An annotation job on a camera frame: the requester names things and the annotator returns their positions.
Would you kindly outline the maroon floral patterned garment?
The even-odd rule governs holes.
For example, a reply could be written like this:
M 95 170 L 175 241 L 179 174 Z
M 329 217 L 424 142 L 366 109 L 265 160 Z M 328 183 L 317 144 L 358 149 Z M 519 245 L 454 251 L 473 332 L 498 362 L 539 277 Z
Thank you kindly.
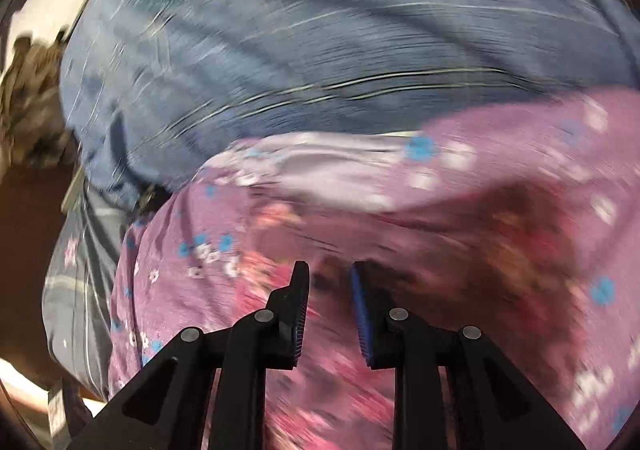
M 390 213 L 255 187 L 245 227 L 244 300 L 277 287 L 292 262 L 312 272 L 302 363 L 268 380 L 268 448 L 390 446 L 393 374 L 368 371 L 352 346 L 353 262 L 366 263 L 375 287 L 431 326 L 480 328 L 564 420 L 582 311 L 563 187 L 507 181 Z

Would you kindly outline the grey striped pillow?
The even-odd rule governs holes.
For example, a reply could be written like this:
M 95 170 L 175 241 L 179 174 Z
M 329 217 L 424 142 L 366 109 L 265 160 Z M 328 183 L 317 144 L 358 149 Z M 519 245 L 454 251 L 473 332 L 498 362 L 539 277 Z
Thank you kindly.
M 42 291 L 51 357 L 89 392 L 108 396 L 115 321 L 110 298 L 131 214 L 85 181 L 65 215 Z

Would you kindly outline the lilac floral bed sheet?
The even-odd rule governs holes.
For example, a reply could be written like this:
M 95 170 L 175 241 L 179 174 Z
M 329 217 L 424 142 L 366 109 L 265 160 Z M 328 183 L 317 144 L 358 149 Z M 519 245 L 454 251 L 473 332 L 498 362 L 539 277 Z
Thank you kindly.
M 397 212 L 507 181 L 570 198 L 582 311 L 563 416 L 608 447 L 639 399 L 639 95 L 607 90 L 468 109 L 402 135 L 290 133 L 244 139 L 126 234 L 111 296 L 108 390 L 119 392 L 183 328 L 228 328 L 290 279 L 244 300 L 247 190 Z

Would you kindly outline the brown patterned cloth bundle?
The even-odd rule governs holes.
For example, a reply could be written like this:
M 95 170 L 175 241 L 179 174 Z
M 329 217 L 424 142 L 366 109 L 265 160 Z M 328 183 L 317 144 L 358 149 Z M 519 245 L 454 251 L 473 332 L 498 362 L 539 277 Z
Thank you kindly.
M 12 166 L 50 169 L 72 164 L 77 143 L 67 129 L 60 96 L 66 28 L 51 43 L 19 36 L 1 82 L 1 172 Z

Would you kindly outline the blue plaid quilt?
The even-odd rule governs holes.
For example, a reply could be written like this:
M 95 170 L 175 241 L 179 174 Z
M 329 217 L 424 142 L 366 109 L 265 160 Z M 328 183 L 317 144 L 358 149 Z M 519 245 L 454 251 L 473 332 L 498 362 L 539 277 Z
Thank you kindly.
M 128 209 L 240 138 L 638 83 L 623 0 L 89 0 L 61 70 L 88 180 Z

